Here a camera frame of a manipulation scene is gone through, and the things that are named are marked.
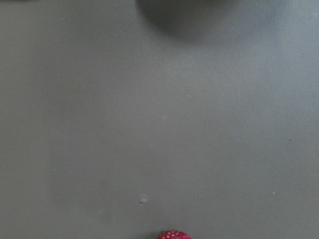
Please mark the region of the red strawberry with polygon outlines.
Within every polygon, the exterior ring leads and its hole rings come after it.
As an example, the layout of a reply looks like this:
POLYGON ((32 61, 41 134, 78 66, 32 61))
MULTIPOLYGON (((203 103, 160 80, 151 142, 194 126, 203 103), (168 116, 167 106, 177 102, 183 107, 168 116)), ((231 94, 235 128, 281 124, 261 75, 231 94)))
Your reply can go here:
POLYGON ((191 239, 191 236, 178 230, 162 231, 157 239, 191 239))

